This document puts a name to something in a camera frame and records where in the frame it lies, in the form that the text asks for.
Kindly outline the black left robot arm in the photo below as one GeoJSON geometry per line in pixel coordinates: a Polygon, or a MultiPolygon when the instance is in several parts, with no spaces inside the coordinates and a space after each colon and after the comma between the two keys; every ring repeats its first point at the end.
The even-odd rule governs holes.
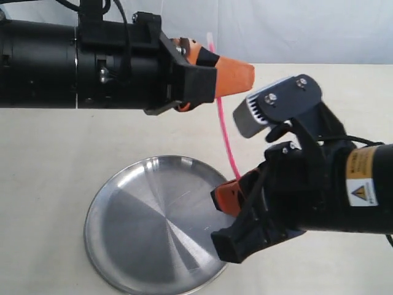
{"type": "Polygon", "coordinates": [[[168,38],[161,16],[111,22],[110,1],[62,5],[76,26],[1,17],[1,107],[187,112],[250,90],[255,69],[192,38],[168,38]]]}

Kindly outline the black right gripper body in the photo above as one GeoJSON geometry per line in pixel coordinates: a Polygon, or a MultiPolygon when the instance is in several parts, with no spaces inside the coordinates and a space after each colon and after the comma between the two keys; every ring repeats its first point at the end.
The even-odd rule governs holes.
{"type": "Polygon", "coordinates": [[[242,263],[254,253],[299,237],[308,230],[324,230],[343,205],[343,179],[338,171],[346,135],[313,138],[299,121],[275,127],[269,138],[293,132],[300,147],[289,142],[265,151],[265,160],[251,171],[260,176],[240,214],[227,228],[212,233],[221,261],[242,263]]]}

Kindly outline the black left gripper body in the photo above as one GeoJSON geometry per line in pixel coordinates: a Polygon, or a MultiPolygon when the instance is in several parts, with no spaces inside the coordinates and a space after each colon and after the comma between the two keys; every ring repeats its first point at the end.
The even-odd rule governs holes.
{"type": "Polygon", "coordinates": [[[212,103],[216,92],[214,66],[190,64],[161,29],[161,17],[136,12],[123,22],[122,107],[150,116],[169,109],[189,111],[212,103]]]}

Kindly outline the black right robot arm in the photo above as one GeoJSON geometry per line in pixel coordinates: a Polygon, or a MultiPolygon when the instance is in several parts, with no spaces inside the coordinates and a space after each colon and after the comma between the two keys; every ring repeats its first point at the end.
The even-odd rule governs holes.
{"type": "Polygon", "coordinates": [[[220,260],[254,253],[308,231],[392,237],[392,146],[348,135],[338,120],[291,120],[268,134],[264,160],[211,192],[234,217],[212,233],[220,260]]]}

